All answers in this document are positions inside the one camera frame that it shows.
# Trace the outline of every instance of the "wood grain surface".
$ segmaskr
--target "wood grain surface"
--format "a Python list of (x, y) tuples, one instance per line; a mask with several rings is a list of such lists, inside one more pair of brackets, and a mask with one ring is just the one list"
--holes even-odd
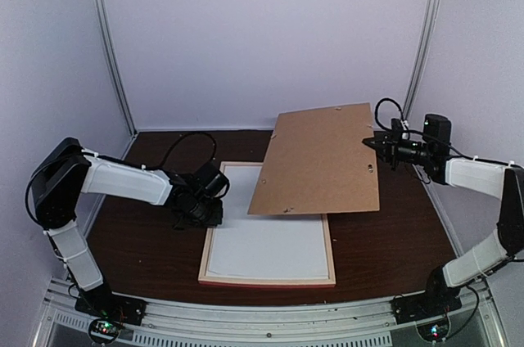
[[(126, 160), (154, 165), (181, 133), (140, 133)], [(221, 161), (263, 161), (271, 132), (213, 132)], [(166, 164), (192, 172), (209, 157), (210, 140), (190, 137)], [(378, 212), (330, 214), (337, 275), (334, 288), (275, 290), (202, 286), (205, 229), (172, 228), (168, 208), (107, 197), (88, 243), (114, 291), (198, 304), (293, 305), (365, 300), (424, 289), (429, 272), (454, 257), (413, 170), (379, 162)]]

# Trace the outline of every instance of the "vertical metal pole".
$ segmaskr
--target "vertical metal pole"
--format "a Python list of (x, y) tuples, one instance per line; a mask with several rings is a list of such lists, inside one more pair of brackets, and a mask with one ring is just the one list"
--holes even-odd
[(109, 66), (111, 81), (113, 83), (113, 87), (115, 88), (116, 97), (118, 99), (120, 109), (124, 115), (129, 134), (131, 137), (134, 137), (137, 134), (137, 129), (134, 126), (133, 117), (131, 116), (129, 104), (125, 96), (124, 87), (122, 85), (122, 78), (120, 77), (120, 72), (116, 63), (115, 49), (113, 48), (113, 41), (109, 31), (109, 22), (107, 21), (106, 5), (104, 4), (104, 0), (95, 0), (95, 6), (98, 14), (98, 23), (102, 32), (104, 53), (106, 55), (107, 65)]
[(408, 92), (404, 101), (404, 116), (407, 119), (413, 109), (413, 103), (417, 96), (418, 87), (422, 78), (422, 72), (424, 71), (424, 65), (426, 64), (427, 52), (429, 51), (429, 43), (431, 41), (431, 35), (435, 28), (436, 14), (439, 9), (440, 0), (427, 0), (426, 15), (424, 17), (424, 24), (422, 27), (422, 34), (420, 37), (420, 43), (418, 44), (417, 58), (415, 59), (415, 65), (413, 67), (413, 73), (411, 74), (411, 81), (409, 83)]

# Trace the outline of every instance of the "wooden frame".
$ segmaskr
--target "wooden frame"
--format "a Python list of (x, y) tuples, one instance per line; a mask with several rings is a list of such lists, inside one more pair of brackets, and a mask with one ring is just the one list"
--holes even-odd
[[(261, 166), (262, 163), (252, 162), (236, 162), (224, 161), (220, 165), (220, 170), (225, 171), (227, 166), (238, 165), (255, 165)], [(300, 288), (300, 287), (333, 287), (336, 285), (335, 265), (333, 263), (333, 251), (331, 246), (331, 235), (329, 233), (328, 216), (321, 214), (324, 245), (327, 255), (327, 278), (322, 280), (290, 280), (290, 279), (250, 279), (250, 278), (235, 278), (235, 277), (215, 277), (208, 276), (207, 270), (210, 264), (211, 248), (213, 246), (213, 239), (215, 235), (214, 228), (208, 228), (206, 231), (206, 240), (204, 243), (204, 250), (202, 252), (202, 260), (200, 270), (198, 273), (198, 281), (201, 284), (221, 285), (221, 286), (250, 286), (250, 287), (283, 287), (283, 288)]]

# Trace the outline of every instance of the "cardboard sheet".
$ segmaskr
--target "cardboard sheet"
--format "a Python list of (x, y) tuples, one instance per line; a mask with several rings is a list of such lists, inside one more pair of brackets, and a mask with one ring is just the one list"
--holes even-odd
[(200, 283), (243, 286), (334, 286), (326, 215), (247, 215), (261, 163), (224, 162), (231, 182), (224, 219), (209, 228)]
[(369, 104), (278, 116), (249, 214), (379, 210)]

